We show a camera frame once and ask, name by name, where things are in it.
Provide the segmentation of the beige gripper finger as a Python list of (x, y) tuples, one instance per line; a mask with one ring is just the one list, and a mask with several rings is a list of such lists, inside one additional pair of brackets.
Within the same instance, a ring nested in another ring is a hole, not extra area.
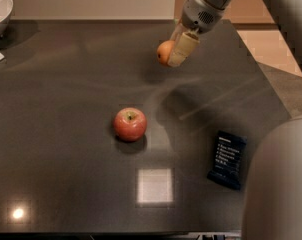
[(173, 41), (167, 62), (170, 67), (180, 66), (200, 43), (199, 36), (191, 31), (177, 34)]
[(181, 23), (177, 23), (175, 28), (170, 36), (170, 39), (175, 41), (180, 35), (187, 31), (187, 28)]

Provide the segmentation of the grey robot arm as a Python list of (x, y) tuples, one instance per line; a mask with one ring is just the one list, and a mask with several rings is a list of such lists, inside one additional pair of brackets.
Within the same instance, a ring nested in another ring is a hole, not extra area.
[[(169, 57), (178, 66), (194, 37), (210, 31), (232, 0), (186, 0)], [(302, 0), (262, 0), (287, 35), (302, 64)], [(242, 240), (302, 240), (302, 115), (282, 118), (262, 138), (248, 167), (241, 219)]]

